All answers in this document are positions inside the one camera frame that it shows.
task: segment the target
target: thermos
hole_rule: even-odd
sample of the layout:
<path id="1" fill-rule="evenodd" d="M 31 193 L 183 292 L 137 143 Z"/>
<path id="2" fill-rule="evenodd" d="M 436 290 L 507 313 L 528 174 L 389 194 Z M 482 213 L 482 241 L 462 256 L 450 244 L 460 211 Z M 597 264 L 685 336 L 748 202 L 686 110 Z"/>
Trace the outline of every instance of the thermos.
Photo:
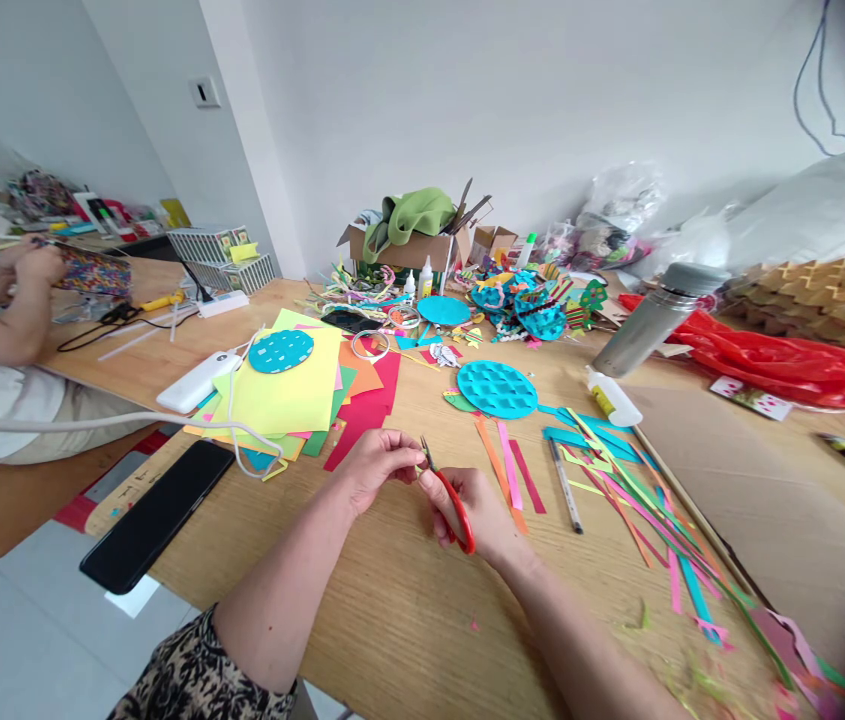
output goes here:
<path id="1" fill-rule="evenodd" d="M 609 377 L 628 375 L 692 314 L 700 298 L 714 292 L 729 277 L 724 270 L 708 265 L 669 265 L 658 288 L 645 296 L 592 361 L 593 369 Z"/>

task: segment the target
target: black phone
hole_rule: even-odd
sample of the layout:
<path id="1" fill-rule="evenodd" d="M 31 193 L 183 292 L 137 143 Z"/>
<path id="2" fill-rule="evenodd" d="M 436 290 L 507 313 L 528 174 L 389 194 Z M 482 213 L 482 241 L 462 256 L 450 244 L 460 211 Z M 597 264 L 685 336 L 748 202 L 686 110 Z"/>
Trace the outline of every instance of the black phone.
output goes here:
<path id="1" fill-rule="evenodd" d="M 327 322 L 329 325 L 335 325 L 337 328 L 342 328 L 346 332 L 360 333 L 365 330 L 378 330 L 382 327 L 382 323 L 378 320 L 367 318 L 358 313 L 350 312 L 349 310 L 333 310 L 328 315 L 322 318 L 322 322 Z"/>
<path id="2" fill-rule="evenodd" d="M 79 570 L 109 592 L 129 592 L 234 460 L 231 450 L 207 440 L 196 442 L 99 540 Z"/>

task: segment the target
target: paper pile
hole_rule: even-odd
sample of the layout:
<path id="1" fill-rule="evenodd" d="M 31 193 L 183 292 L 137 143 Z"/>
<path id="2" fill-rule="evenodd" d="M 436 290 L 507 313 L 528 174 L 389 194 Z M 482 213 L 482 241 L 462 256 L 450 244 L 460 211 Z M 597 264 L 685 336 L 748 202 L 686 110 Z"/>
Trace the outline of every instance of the paper pile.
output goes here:
<path id="1" fill-rule="evenodd" d="M 345 431 L 325 465 L 332 470 L 362 432 L 382 427 L 392 412 L 400 356 L 389 353 L 373 365 L 355 355 L 350 337 L 341 330 L 291 310 L 282 310 L 273 327 L 260 332 L 255 341 L 281 330 L 301 330 L 311 337 L 312 354 L 300 365 L 275 374 L 257 372 L 244 362 L 234 378 L 215 379 L 216 393 L 194 417 L 223 423 L 229 419 L 231 405 L 233 420 L 279 445 L 283 460 L 289 462 L 299 455 L 317 457 L 329 429 L 338 422 Z M 232 444 L 228 428 L 186 426 L 185 431 Z M 242 431 L 236 431 L 235 438 L 257 472 L 269 469 L 275 458 L 272 448 Z M 286 467 L 287 462 L 274 468 L 266 479 Z"/>

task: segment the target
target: white floor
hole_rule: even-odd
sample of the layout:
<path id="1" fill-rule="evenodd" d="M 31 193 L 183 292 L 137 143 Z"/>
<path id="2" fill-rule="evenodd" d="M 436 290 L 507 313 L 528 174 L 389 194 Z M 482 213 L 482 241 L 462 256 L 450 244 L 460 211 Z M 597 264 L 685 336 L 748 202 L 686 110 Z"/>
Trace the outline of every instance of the white floor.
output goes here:
<path id="1" fill-rule="evenodd" d="M 159 588 L 132 620 L 83 576 L 94 540 L 50 522 L 0 559 L 0 719 L 101 720 L 197 611 Z M 309 686 L 320 720 L 345 708 Z"/>

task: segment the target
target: scissors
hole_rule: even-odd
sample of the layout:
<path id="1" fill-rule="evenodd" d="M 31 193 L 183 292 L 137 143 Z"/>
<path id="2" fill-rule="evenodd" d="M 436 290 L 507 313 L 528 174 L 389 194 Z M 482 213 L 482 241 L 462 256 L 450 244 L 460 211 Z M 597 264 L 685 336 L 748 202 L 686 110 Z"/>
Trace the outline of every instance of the scissors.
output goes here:
<path id="1" fill-rule="evenodd" d="M 425 453 L 426 460 L 429 461 L 429 470 L 435 473 L 435 476 L 442 481 L 442 484 L 445 486 L 445 491 L 449 494 L 449 497 L 452 498 L 452 505 L 455 508 L 455 513 L 459 516 L 459 522 L 462 523 L 462 529 L 465 531 L 465 544 L 455 536 L 455 533 L 452 531 L 452 527 L 446 523 L 446 530 L 449 532 L 449 542 L 457 542 L 459 543 L 459 547 L 462 548 L 462 552 L 466 555 L 471 555 L 475 552 L 475 535 L 472 534 L 472 526 L 469 525 L 469 516 L 465 513 L 465 507 L 462 505 L 462 500 L 459 499 L 459 494 L 455 491 L 455 488 L 452 487 L 452 483 L 448 481 L 445 475 L 442 474 L 442 471 L 436 466 L 435 462 L 432 460 L 432 451 L 429 450 L 429 444 L 425 442 L 425 438 L 421 438 L 422 440 L 422 452 Z"/>

